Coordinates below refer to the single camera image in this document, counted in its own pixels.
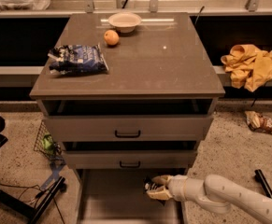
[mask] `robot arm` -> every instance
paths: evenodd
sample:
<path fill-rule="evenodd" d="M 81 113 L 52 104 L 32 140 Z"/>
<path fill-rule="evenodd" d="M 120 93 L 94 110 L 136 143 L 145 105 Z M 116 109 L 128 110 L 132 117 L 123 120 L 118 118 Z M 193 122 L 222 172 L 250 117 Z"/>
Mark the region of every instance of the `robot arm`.
<path fill-rule="evenodd" d="M 154 177 L 152 182 L 157 186 L 146 187 L 152 199 L 192 201 L 218 214 L 227 213 L 233 204 L 262 223 L 272 223 L 272 199 L 225 177 L 208 175 L 205 180 L 200 180 L 186 175 L 162 175 Z"/>

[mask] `wire basket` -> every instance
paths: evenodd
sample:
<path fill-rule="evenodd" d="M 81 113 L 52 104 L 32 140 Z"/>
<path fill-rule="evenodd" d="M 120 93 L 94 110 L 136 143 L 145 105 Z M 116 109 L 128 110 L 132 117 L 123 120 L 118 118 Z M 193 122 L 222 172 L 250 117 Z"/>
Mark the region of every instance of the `wire basket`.
<path fill-rule="evenodd" d="M 43 143 L 44 139 L 47 137 L 50 138 L 52 141 L 52 147 L 50 147 L 49 149 L 47 149 Z M 49 161 L 60 161 L 64 163 L 64 159 L 61 156 L 60 145 L 52 140 L 50 133 L 43 122 L 41 122 L 38 134 L 36 136 L 34 151 L 43 154 L 46 158 L 49 159 Z"/>

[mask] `orange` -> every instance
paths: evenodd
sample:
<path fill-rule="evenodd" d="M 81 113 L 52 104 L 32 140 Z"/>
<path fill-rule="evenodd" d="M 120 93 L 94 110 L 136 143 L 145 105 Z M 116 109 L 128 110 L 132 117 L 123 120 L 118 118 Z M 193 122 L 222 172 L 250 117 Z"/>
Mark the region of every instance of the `orange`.
<path fill-rule="evenodd" d="M 107 30 L 104 34 L 104 39 L 110 46 L 115 46 L 119 42 L 119 36 L 113 30 Z"/>

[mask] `concrete floor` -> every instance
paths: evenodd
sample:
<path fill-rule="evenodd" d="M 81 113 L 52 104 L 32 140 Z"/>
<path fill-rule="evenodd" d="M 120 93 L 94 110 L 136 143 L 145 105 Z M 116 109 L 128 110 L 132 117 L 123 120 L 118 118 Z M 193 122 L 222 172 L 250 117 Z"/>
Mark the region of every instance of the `concrete floor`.
<path fill-rule="evenodd" d="M 222 175 L 247 189 L 263 193 L 260 184 L 254 180 L 254 171 L 261 169 L 272 188 L 272 134 L 250 131 L 244 114 L 246 110 L 254 110 L 272 118 L 272 101 L 257 101 L 254 106 L 251 104 L 252 100 L 219 101 L 214 121 L 206 140 L 201 142 L 189 177 L 204 179 L 209 174 Z M 0 148 L 0 183 L 15 186 L 47 184 L 52 174 L 50 162 L 34 151 L 42 119 L 36 103 L 0 103 L 0 116 L 6 121 L 6 128 L 1 134 L 8 139 Z M 55 201 L 64 223 L 72 224 L 79 182 L 67 166 L 63 166 L 59 175 L 66 179 L 67 190 L 59 192 Z M 23 192 L 23 189 L 1 186 L 0 189 L 16 198 Z M 36 194 L 36 190 L 28 189 L 21 200 L 30 201 Z M 187 202 L 185 208 L 189 224 L 259 223 L 235 206 L 225 215 L 209 213 L 192 202 Z M 26 222 L 25 217 L 0 204 L 0 224 Z M 49 205 L 37 223 L 62 223 L 55 203 Z"/>

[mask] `orange towel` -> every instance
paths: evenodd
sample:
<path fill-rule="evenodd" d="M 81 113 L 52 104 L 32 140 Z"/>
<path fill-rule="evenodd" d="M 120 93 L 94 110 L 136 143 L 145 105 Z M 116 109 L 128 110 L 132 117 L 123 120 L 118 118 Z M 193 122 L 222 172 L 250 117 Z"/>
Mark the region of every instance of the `orange towel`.
<path fill-rule="evenodd" d="M 231 72 L 232 86 L 254 92 L 272 79 L 272 51 L 252 44 L 235 45 L 230 54 L 221 57 L 225 72 Z"/>

